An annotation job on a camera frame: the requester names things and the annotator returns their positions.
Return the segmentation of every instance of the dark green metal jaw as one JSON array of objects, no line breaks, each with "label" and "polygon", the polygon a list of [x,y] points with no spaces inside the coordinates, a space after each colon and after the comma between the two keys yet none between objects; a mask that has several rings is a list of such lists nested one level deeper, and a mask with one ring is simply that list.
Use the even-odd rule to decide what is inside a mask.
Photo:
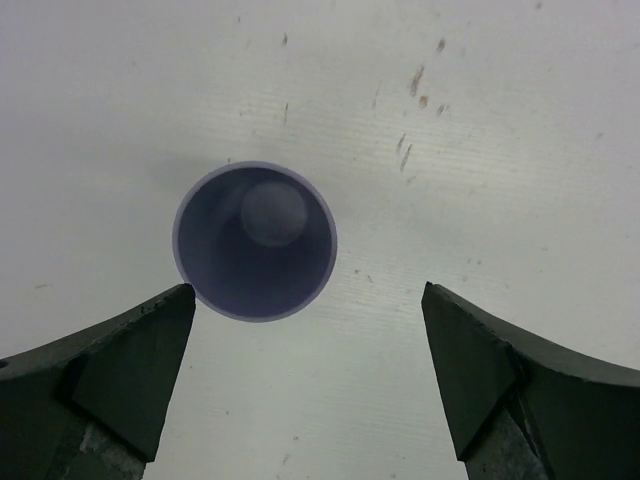
[{"label": "dark green metal jaw", "polygon": [[640,479],[640,372],[568,350],[446,288],[422,298],[470,480]]},{"label": "dark green metal jaw", "polygon": [[178,285],[0,361],[0,478],[138,480],[155,459],[195,313]]}]

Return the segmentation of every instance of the dirt mark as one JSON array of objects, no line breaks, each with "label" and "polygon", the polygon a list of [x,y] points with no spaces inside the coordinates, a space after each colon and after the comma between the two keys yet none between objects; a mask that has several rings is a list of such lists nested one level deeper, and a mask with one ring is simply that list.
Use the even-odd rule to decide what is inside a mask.
[{"label": "dirt mark", "polygon": [[409,86],[409,93],[411,93],[412,97],[415,97],[418,94],[418,87],[420,86],[420,80],[422,79],[422,75],[424,75],[424,65],[420,65],[420,68],[413,76],[411,80],[411,85]]},{"label": "dirt mark", "polygon": [[396,145],[396,153],[398,155],[400,155],[400,149],[402,148],[402,144],[404,143],[404,137],[406,137],[407,134],[404,133],[402,134],[402,138],[400,138],[400,140],[398,140],[398,144]]},{"label": "dirt mark", "polygon": [[445,110],[449,110],[449,105],[447,105],[446,103],[443,103],[438,107],[438,110],[436,111],[436,117],[439,117],[440,115],[442,115],[445,112]]},{"label": "dirt mark", "polygon": [[407,162],[409,161],[409,155],[411,155],[411,149],[413,148],[413,143],[411,145],[409,145],[409,148],[407,148],[407,152],[404,154],[404,157],[402,158],[402,162],[400,162],[400,171],[404,172],[404,167],[407,166]]},{"label": "dirt mark", "polygon": [[378,104],[378,94],[380,93],[380,87],[382,86],[382,80],[378,82],[378,88],[376,88],[376,94],[373,96],[373,102],[371,102],[371,108],[376,108]]}]

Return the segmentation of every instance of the metal jaw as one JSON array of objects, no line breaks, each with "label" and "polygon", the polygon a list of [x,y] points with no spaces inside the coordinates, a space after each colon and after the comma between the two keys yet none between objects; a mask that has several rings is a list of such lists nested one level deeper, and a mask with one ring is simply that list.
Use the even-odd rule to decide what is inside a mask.
[{"label": "metal jaw", "polygon": [[155,459],[195,295],[178,285],[0,361],[0,478],[139,480]]},{"label": "metal jaw", "polygon": [[640,372],[568,350],[439,285],[422,298],[470,480],[640,479]]}]

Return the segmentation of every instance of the stain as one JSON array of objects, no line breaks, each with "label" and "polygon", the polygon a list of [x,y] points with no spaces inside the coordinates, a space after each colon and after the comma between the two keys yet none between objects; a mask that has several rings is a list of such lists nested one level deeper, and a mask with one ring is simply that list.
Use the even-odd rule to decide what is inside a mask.
[{"label": "stain", "polygon": [[376,88],[376,94],[373,96],[373,102],[371,102],[371,108],[376,108],[378,104],[378,94],[380,93],[380,87],[382,86],[382,80],[378,82],[378,88]]},{"label": "stain", "polygon": [[422,79],[422,75],[424,75],[424,65],[420,65],[420,68],[413,76],[411,80],[411,85],[409,86],[409,93],[412,97],[415,97],[418,94],[418,87],[420,86],[420,80]]},{"label": "stain", "polygon": [[409,155],[411,155],[411,149],[413,148],[413,143],[411,145],[409,145],[409,148],[407,148],[407,153],[404,154],[404,157],[402,158],[402,162],[400,162],[400,171],[404,172],[404,167],[407,166],[407,162],[409,161]]},{"label": "stain", "polygon": [[445,112],[445,110],[449,110],[449,105],[447,105],[446,103],[443,103],[438,107],[438,110],[436,111],[436,117],[439,117],[440,115],[442,115]]},{"label": "stain", "polygon": [[402,148],[402,144],[404,143],[404,137],[406,137],[407,134],[404,133],[402,134],[402,138],[400,138],[400,140],[398,140],[398,144],[396,145],[396,153],[398,155],[400,155],[400,149]]}]

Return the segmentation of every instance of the scratch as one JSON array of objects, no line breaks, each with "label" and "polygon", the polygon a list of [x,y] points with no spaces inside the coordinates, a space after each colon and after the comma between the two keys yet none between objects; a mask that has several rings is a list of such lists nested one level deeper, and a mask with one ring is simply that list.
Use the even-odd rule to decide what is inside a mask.
[{"label": "scratch", "polygon": [[411,145],[409,145],[409,148],[407,148],[407,153],[404,154],[404,158],[402,159],[402,162],[400,163],[400,171],[404,172],[404,167],[407,166],[407,162],[409,161],[409,155],[411,155],[411,148],[413,147],[413,143]]},{"label": "scratch", "polygon": [[378,88],[376,88],[376,94],[373,96],[373,102],[371,102],[371,108],[376,108],[378,103],[378,94],[380,93],[380,87],[382,86],[382,80],[378,82]]},{"label": "scratch", "polygon": [[407,134],[406,134],[406,133],[405,133],[405,134],[403,134],[403,135],[402,135],[402,138],[400,139],[400,141],[398,141],[398,145],[396,145],[396,153],[397,153],[398,155],[400,155],[400,149],[402,148],[402,143],[404,142],[404,137],[406,137],[406,136],[407,136]]},{"label": "scratch", "polygon": [[411,93],[412,97],[415,97],[418,93],[418,86],[420,85],[420,80],[422,79],[422,75],[424,75],[424,65],[420,65],[420,68],[413,76],[413,80],[411,80],[411,86],[409,87],[409,93]]}]

